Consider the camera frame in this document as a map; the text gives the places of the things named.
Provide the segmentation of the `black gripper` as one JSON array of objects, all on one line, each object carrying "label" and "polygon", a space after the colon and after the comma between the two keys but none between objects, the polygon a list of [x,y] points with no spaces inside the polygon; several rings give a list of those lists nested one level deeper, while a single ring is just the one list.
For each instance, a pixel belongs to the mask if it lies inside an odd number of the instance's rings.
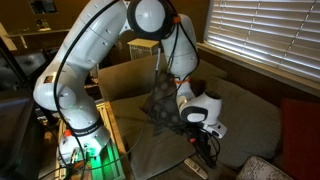
[{"label": "black gripper", "polygon": [[195,148],[197,157],[208,167],[215,167],[220,153],[220,143],[217,138],[196,124],[188,124],[185,134],[188,142]]}]

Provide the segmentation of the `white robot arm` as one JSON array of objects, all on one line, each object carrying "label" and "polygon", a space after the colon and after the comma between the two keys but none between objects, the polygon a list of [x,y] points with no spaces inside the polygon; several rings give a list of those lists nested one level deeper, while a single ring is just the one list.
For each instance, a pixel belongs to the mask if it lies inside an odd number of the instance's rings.
[{"label": "white robot arm", "polygon": [[191,91],[189,79],[199,56],[188,16],[175,11],[170,0],[90,0],[33,90],[35,101],[58,112],[70,130],[57,147],[57,160],[63,166],[100,155],[110,141],[84,81],[128,30],[162,43],[168,70],[174,75],[180,118],[218,138],[227,132],[218,120],[221,98],[210,91],[200,96]]}]

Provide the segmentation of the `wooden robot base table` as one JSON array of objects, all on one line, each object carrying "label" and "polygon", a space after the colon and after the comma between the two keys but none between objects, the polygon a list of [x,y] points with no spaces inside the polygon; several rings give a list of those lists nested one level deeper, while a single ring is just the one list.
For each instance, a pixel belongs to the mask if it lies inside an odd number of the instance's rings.
[{"label": "wooden robot base table", "polygon": [[57,161],[67,180],[125,180],[124,149],[109,103],[62,111]]}]

